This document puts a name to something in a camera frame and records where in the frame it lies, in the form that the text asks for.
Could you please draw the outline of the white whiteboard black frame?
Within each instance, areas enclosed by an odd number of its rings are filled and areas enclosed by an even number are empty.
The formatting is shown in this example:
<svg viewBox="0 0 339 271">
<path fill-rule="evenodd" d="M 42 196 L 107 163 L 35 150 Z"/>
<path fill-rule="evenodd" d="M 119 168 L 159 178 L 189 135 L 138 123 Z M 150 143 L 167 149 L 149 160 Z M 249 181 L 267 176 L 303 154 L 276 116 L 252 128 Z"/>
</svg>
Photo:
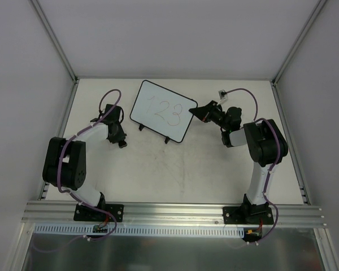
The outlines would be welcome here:
<svg viewBox="0 0 339 271">
<path fill-rule="evenodd" d="M 195 100 L 144 80 L 129 117 L 132 121 L 181 143 L 193 118 L 189 110 L 197 107 Z"/>
</svg>

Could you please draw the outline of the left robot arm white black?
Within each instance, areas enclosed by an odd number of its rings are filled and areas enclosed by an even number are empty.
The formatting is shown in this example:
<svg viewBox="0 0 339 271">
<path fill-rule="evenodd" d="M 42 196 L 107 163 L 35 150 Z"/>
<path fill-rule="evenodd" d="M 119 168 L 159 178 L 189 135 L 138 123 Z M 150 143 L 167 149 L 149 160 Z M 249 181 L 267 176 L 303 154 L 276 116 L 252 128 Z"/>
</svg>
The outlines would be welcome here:
<svg viewBox="0 0 339 271">
<path fill-rule="evenodd" d="M 107 104 L 91 126 L 72 141 L 53 137 L 49 141 L 42 178 L 63 193 L 75 197 L 77 205 L 73 219 L 81 222 L 122 222 L 124 206 L 107 204 L 102 192 L 86 182 L 86 154 L 97 143 L 108 140 L 119 148 L 127 145 L 121 123 L 124 111 Z"/>
</svg>

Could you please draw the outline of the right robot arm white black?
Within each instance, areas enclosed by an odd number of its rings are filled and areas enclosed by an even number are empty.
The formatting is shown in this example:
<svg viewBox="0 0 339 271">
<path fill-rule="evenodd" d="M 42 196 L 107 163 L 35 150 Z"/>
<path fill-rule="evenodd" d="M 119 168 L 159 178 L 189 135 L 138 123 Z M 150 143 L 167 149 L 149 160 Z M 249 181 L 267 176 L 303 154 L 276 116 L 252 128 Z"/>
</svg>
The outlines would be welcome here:
<svg viewBox="0 0 339 271">
<path fill-rule="evenodd" d="M 204 123 L 218 125 L 226 147 L 246 145 L 254 162 L 250 186 L 241 205 L 223 208 L 224 223 L 273 225 L 275 222 L 267 189 L 274 170 L 288 154 L 288 144 L 274 120 L 261 119 L 242 125 L 242 109 L 230 107 L 224 112 L 215 101 L 191 108 L 189 112 Z"/>
</svg>

